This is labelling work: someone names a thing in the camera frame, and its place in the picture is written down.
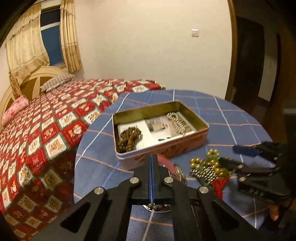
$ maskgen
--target red thread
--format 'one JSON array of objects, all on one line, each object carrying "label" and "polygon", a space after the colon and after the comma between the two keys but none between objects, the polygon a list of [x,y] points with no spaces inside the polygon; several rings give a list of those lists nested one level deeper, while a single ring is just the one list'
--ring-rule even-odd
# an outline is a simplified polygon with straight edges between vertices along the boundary
[{"label": "red thread", "polygon": [[225,184],[228,182],[229,178],[217,178],[212,182],[212,187],[216,190],[213,192],[216,194],[220,199],[223,199],[223,188]]}]

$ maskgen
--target round table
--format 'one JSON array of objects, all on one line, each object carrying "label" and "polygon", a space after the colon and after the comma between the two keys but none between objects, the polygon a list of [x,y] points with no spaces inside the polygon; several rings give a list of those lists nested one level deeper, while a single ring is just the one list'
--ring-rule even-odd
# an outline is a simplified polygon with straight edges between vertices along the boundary
[{"label": "round table", "polygon": [[[261,157],[252,158],[233,153],[232,146],[235,144],[251,145],[271,139],[252,116],[228,101],[196,91],[157,90],[123,93],[89,126],[79,144],[75,161],[75,202],[96,187],[113,188],[133,176],[132,171],[121,168],[115,156],[112,114],[172,100],[183,102],[210,125],[206,146],[171,159],[185,173],[188,186],[200,186],[195,178],[189,176],[190,158],[205,158],[208,149],[218,149],[221,156],[248,165],[272,166]],[[231,176],[223,193],[223,200],[251,225],[257,229],[262,225],[267,214],[266,204],[238,192],[235,175]],[[173,240],[171,213],[151,213],[142,206],[133,206],[127,240]]]}]

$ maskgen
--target silver bracelet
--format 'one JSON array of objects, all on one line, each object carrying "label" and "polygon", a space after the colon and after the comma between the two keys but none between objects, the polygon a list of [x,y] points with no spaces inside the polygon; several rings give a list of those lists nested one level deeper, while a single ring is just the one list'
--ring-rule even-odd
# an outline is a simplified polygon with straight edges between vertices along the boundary
[{"label": "silver bracelet", "polygon": [[167,117],[174,124],[176,131],[181,135],[185,135],[186,129],[178,114],[176,112],[170,112],[167,114]]}]

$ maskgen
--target floral pillow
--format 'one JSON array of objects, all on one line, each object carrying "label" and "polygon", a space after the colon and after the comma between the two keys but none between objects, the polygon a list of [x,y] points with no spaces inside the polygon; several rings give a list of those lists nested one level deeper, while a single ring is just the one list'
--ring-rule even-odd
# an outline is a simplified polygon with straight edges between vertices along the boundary
[{"label": "floral pillow", "polygon": [[53,90],[54,88],[59,87],[63,83],[70,81],[72,78],[75,78],[75,77],[76,77],[75,75],[68,74],[68,73],[55,76],[55,77],[49,79],[48,81],[46,81],[40,87],[40,89],[41,89],[41,91],[49,92],[49,91]]},{"label": "floral pillow", "polygon": [[22,109],[26,108],[29,105],[28,99],[22,95],[17,98],[13,104],[9,107],[7,111],[5,111],[2,117],[2,126],[6,127],[7,124],[13,119],[13,117],[20,112]]}]

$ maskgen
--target dark door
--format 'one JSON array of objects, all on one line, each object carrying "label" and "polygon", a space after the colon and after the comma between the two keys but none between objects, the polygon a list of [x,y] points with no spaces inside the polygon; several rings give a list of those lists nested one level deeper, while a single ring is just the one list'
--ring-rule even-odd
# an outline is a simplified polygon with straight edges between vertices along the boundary
[{"label": "dark door", "polygon": [[257,103],[264,66],[263,26],[237,17],[237,65],[233,103],[252,113]]}]

